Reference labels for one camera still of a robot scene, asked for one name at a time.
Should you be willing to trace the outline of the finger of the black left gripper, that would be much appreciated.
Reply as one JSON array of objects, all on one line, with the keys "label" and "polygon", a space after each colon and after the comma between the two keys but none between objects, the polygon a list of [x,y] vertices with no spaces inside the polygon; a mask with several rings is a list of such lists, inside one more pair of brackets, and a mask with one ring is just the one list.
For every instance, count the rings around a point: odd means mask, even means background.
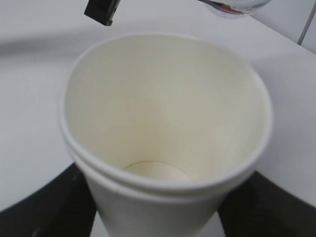
[{"label": "finger of the black left gripper", "polygon": [[89,0],[84,14],[104,26],[112,25],[120,0]]}]

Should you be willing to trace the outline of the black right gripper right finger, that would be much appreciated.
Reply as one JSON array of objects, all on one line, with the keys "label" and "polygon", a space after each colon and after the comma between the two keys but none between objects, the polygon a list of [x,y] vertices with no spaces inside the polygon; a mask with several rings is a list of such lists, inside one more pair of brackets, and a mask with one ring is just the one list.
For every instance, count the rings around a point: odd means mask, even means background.
[{"label": "black right gripper right finger", "polygon": [[255,172],[218,209],[227,237],[314,237],[316,209]]}]

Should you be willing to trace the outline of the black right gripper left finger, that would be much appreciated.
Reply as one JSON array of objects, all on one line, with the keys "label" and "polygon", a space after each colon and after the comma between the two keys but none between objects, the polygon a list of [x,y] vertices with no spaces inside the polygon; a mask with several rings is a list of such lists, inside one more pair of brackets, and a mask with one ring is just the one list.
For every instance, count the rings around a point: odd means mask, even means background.
[{"label": "black right gripper left finger", "polygon": [[88,237],[96,205],[83,174],[70,165],[47,185],[1,211],[2,237]]}]

